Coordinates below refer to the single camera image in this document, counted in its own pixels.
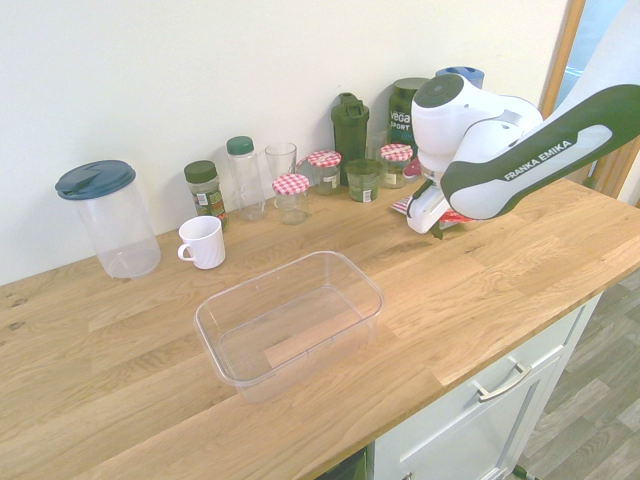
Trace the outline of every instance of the wooden door frame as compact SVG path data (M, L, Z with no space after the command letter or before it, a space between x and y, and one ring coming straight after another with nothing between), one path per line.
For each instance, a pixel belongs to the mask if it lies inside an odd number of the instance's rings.
M586 0L569 0L567 3L563 26L553 57L553 66L540 107L544 118L547 118L553 112L556 105L585 3ZM638 156L638 152L640 152L640 137L600 159L592 174L594 189L605 195L617 198L633 166L633 162ZM571 173L567 178L577 183L583 183L589 176L591 167L591 165L587 165Z

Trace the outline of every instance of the red gingham jar lid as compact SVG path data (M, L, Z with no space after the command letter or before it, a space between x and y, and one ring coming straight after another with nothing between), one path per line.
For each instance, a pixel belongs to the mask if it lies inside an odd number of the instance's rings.
M335 167L340 163L340 160L342 160L342 155L333 150L321 150L309 155L307 160L309 160L309 163L314 167Z
M295 195L309 188L309 179L299 173L286 173L276 178L272 187L278 195Z
M382 147L380 155L390 162L404 162L405 160L411 160L411 157L413 157L413 148L411 148L411 145L392 143Z

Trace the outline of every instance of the green shaker lid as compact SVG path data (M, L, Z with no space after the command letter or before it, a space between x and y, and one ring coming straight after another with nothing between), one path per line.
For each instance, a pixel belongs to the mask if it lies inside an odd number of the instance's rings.
M246 155L253 150L251 137L233 137L227 141L227 152L231 155Z
M429 79L427 78L402 78L393 82L393 93L401 97L413 98L418 89Z
M334 124L366 125L369 121L369 108L353 93L341 93L340 103L331 109L331 120Z
M216 166L209 160L199 160L184 167L184 176L189 183L206 183L218 176Z
M377 160L360 158L347 162L344 169L349 175L380 175L382 173L382 164Z

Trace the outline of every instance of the drawer handle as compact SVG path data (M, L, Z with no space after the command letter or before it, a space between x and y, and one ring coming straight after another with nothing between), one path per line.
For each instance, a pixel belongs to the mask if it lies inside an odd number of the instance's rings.
M487 392L482 386L478 386L478 392L480 393L480 398L478 400L480 401L480 403L487 402L487 401L492 400L492 399L494 399L496 397L499 397L500 395L502 395L505 392L508 392L513 387L515 387L520 382L522 382L525 378L527 378L527 375L529 375L529 373L531 373L531 369L532 368L533 367L530 367L530 366L529 367L523 367L519 363L516 363L516 370L518 370L520 372L520 375L518 375L516 378L514 378L508 384L498 388L497 390L494 390L493 392Z

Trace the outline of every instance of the wooden floor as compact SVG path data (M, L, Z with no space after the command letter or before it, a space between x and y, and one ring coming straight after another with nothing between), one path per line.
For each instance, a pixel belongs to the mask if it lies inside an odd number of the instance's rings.
M519 463L540 480L640 480L640 270L602 296Z

